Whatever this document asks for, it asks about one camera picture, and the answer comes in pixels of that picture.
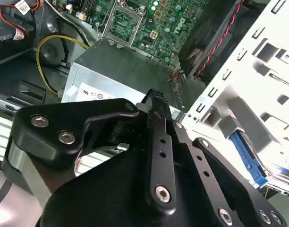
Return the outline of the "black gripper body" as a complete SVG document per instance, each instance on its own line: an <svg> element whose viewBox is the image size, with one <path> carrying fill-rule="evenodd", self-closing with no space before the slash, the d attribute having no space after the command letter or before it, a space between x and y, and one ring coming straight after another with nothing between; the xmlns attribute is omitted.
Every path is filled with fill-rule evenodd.
<svg viewBox="0 0 289 227"><path fill-rule="evenodd" d="M42 227L218 227L206 193L175 146L177 209L170 216L147 203L148 155L129 151L61 186L49 199Z"/></svg>

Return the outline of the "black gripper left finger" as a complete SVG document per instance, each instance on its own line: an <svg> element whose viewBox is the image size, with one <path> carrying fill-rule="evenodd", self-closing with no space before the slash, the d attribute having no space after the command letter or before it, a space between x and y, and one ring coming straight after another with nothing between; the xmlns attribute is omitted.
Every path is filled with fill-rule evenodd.
<svg viewBox="0 0 289 227"><path fill-rule="evenodd" d="M5 155L45 209L63 185L129 151L148 155L145 190L155 209L155 95L134 105L123 98L23 107Z"/></svg>

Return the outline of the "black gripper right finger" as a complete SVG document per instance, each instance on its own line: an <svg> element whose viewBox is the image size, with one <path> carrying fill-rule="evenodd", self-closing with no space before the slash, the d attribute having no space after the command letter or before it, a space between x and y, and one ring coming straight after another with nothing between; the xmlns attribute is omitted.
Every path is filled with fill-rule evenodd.
<svg viewBox="0 0 289 227"><path fill-rule="evenodd" d="M155 209L164 227L285 227L283 216L155 95Z"/></svg>

